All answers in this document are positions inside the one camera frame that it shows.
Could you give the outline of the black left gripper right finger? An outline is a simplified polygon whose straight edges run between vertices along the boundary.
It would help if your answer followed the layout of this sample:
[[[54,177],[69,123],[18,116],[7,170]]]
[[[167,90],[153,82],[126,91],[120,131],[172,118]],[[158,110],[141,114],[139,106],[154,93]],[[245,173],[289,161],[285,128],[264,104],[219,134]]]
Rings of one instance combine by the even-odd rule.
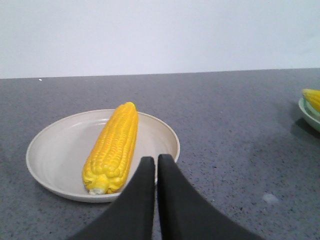
[[[170,154],[158,157],[157,202],[164,240],[259,240],[208,203]]]

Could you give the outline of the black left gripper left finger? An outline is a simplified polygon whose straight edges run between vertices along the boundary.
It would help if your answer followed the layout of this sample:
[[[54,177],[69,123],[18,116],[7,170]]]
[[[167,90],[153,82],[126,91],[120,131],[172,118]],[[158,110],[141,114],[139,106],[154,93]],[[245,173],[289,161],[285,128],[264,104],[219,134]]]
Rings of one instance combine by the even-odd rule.
[[[142,157],[122,193],[71,240],[150,240],[155,206],[155,162]]]

